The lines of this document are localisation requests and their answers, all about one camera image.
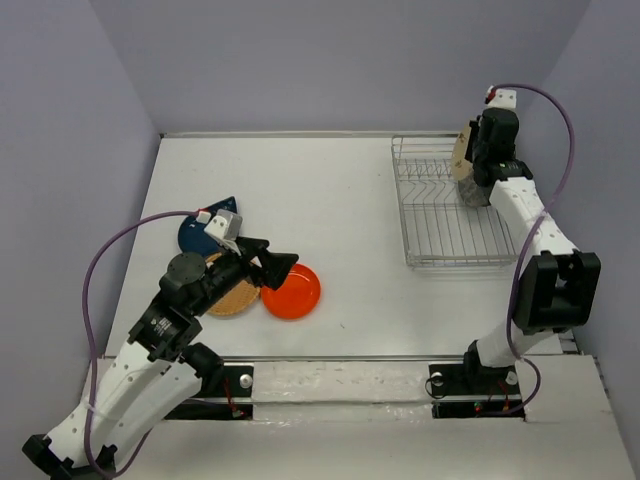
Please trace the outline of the cream plate with prints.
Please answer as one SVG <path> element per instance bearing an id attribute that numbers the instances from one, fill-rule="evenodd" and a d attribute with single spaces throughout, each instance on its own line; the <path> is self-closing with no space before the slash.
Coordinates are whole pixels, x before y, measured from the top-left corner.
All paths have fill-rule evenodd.
<path id="1" fill-rule="evenodd" d="M 471 127 L 467 124 L 458 134 L 453 146 L 450 169 L 453 179 L 457 182 L 465 180 L 472 174 L 473 164 L 466 158 L 470 134 Z"/>

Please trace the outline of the orange glossy plate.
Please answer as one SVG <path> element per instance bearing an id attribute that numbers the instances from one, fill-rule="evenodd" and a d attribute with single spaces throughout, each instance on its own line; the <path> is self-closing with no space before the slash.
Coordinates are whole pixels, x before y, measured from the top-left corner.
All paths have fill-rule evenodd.
<path id="1" fill-rule="evenodd" d="M 282 320 L 293 321 L 314 310 L 321 292 L 321 283 L 316 273 L 309 267 L 297 263 L 279 289 L 262 287 L 260 295 L 270 314 Z"/>

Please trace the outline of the grey deer plate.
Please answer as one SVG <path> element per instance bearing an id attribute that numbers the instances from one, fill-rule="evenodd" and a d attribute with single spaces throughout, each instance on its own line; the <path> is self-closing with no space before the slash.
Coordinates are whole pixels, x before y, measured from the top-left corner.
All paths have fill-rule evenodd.
<path id="1" fill-rule="evenodd" d="M 490 193 L 479 186 L 473 175 L 457 181 L 458 195 L 464 205 L 472 208 L 482 208 L 490 205 Z"/>

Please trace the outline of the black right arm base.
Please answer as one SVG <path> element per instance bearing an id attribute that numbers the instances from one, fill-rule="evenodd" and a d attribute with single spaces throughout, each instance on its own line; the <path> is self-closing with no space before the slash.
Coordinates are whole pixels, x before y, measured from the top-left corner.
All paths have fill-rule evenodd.
<path id="1" fill-rule="evenodd" d="M 434 419 L 525 417 L 514 367 L 472 374 L 462 363 L 431 364 L 424 387 Z"/>

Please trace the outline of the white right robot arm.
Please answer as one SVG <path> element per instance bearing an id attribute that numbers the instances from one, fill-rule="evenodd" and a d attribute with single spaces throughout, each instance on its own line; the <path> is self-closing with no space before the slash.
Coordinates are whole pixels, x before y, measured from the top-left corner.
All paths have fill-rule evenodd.
<path id="1" fill-rule="evenodd" d="M 489 107 L 460 135 L 466 175 L 456 173 L 458 194 L 469 207 L 493 207 L 519 252 L 507 319 L 468 348 L 462 384 L 482 392 L 497 370 L 548 337 L 589 318 L 601 272 L 592 252 L 581 251 L 560 230 L 541 201 L 533 174 L 517 159 L 519 119 L 509 108 Z"/>

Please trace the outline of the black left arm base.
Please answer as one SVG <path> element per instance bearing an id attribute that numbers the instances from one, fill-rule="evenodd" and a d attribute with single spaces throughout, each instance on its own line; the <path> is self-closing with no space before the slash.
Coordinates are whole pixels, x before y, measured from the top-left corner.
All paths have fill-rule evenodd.
<path id="1" fill-rule="evenodd" d="M 253 418 L 254 365 L 227 363 L 222 379 L 173 408 L 165 420 L 248 421 Z"/>

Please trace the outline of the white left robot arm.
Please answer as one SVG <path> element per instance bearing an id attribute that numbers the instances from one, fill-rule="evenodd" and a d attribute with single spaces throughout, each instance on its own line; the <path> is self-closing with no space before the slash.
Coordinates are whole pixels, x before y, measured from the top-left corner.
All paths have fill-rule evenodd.
<path id="1" fill-rule="evenodd" d="M 200 316 L 243 281 L 273 290 L 299 257 L 271 253 L 262 239 L 241 237 L 214 262 L 194 252 L 168 264 L 159 291 L 102 377 L 82 402 L 22 451 L 52 479 L 111 479 L 119 458 L 175 407 L 215 392 L 224 361 L 196 342 Z"/>

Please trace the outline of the tan woven round plate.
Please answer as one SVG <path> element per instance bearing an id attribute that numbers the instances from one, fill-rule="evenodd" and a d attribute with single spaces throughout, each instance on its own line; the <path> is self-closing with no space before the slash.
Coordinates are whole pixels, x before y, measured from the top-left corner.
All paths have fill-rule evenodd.
<path id="1" fill-rule="evenodd" d="M 232 317 L 246 311 L 260 297 L 260 289 L 248 280 L 242 280 L 219 301 L 217 301 L 207 313 L 213 317 Z"/>

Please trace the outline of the dark blue leaf plate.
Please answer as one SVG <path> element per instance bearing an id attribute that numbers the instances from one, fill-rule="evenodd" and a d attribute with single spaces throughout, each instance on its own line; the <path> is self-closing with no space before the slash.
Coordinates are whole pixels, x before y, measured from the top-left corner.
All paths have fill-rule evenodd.
<path id="1" fill-rule="evenodd" d="M 238 206 L 236 197 L 229 196 L 206 207 L 206 210 L 210 212 L 212 216 L 220 209 L 237 213 Z M 188 216 L 180 224 L 177 242 L 182 252 L 195 252 L 203 257 L 208 257 L 219 251 L 219 245 L 204 232 L 204 225 L 198 223 L 193 216 Z"/>

